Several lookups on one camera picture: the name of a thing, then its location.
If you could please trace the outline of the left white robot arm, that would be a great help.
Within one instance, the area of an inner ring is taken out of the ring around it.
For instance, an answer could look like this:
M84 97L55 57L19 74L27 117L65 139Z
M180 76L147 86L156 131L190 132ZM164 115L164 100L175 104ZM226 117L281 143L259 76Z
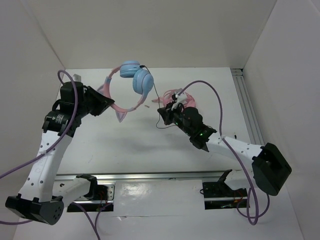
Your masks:
M5 207L23 219L54 225L63 210L80 197L92 200L99 193L93 175L78 174L60 188L54 183L62 158L75 132L87 115L99 116L114 100L81 82L66 82L60 98L45 116L36 160L16 196L9 196Z

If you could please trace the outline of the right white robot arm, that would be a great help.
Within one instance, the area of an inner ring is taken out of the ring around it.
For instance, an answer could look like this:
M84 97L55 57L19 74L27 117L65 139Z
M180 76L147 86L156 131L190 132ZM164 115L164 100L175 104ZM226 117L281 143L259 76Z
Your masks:
M222 136L214 128L203 123L203 117L195 107L182 105L157 109L165 125L174 124L188 137L191 144L206 152L227 158L235 158L248 173L252 185L270 196L277 196L292 173L292 168L272 143L257 145Z

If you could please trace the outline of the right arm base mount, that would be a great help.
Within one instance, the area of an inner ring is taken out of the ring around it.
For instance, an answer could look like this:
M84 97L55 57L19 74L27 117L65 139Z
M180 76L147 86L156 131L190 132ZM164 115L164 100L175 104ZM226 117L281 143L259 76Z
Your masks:
M199 191L204 197L205 210L222 210L247 207L248 192L245 188L232 190L222 182L203 182Z

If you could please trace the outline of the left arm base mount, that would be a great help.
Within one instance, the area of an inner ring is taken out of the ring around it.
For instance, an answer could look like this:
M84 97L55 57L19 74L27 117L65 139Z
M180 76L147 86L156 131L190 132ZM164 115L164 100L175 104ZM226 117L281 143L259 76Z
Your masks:
M86 198L81 196L77 198L73 204L67 207L68 213L77 213L82 210L75 206L80 205L86 212L95 213L99 212L103 208L103 212L114 211L114 197L115 197L115 184L111 182L98 184L97 190L94 191L93 198Z

